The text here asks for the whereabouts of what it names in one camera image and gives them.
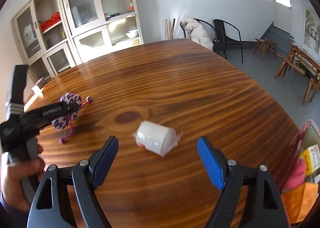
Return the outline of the person's left hand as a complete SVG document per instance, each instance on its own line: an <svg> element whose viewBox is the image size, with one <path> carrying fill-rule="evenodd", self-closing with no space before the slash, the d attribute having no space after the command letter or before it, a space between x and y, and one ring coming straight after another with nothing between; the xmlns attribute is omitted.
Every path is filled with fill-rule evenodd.
<svg viewBox="0 0 320 228"><path fill-rule="evenodd" d="M25 214L30 210L30 203L24 196L22 180L35 175L40 181L44 175L45 163L39 156L36 159L9 163L8 154L1 157L1 204L8 213Z"/></svg>

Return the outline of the purple sleeve forearm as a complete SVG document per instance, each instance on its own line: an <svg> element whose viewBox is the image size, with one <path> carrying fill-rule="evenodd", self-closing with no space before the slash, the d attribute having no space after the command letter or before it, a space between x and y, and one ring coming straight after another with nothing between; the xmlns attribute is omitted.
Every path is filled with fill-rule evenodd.
<svg viewBox="0 0 320 228"><path fill-rule="evenodd" d="M5 227L27 227L29 213L9 206L1 194L1 224Z"/></svg>

